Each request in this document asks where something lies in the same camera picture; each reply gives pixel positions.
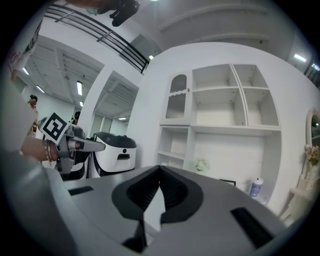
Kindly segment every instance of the dried flower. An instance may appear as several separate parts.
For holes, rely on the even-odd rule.
[[[320,158],[320,150],[318,146],[305,145],[305,154],[312,166],[316,166]]]

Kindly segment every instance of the white wall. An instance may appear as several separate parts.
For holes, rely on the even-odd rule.
[[[38,97],[38,102],[36,103],[36,109],[38,110],[39,116],[38,121],[42,118],[48,117],[52,112],[55,112],[59,117],[61,117],[66,122],[69,122],[74,114],[75,106],[67,103],[63,100],[51,97],[46,93],[42,93],[37,89],[34,89],[31,94]],[[30,99],[30,94],[23,94],[26,100]]]
[[[273,96],[282,129],[282,149],[278,179],[268,207],[278,215],[289,189],[297,185],[302,172],[307,114],[312,107],[320,111],[320,92],[296,68],[264,51],[208,42],[174,47],[155,57],[141,81],[126,134],[137,143],[136,167],[155,164],[168,77],[184,70],[226,63],[256,64]]]
[[[128,125],[124,124],[122,121],[113,119],[110,127],[110,133],[115,135],[126,135],[127,134]]]

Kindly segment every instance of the bracelet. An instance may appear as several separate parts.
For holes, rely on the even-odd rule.
[[[46,139],[44,141],[44,152],[45,152],[46,159],[51,163],[52,158],[51,158],[51,154],[50,154],[50,143],[51,143],[51,141],[48,139]]]

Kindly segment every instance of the black railing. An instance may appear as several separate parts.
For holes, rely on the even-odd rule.
[[[320,87],[320,65],[316,65],[313,61],[304,72],[304,75],[317,87]]]
[[[89,34],[97,42],[118,53],[141,74],[149,64],[149,61],[123,37],[90,16],[58,4],[50,5],[44,16],[54,19],[56,23],[61,22]]]

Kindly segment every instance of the mirror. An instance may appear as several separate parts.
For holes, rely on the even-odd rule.
[[[313,146],[320,147],[320,120],[318,115],[313,115],[311,120],[311,140]]]

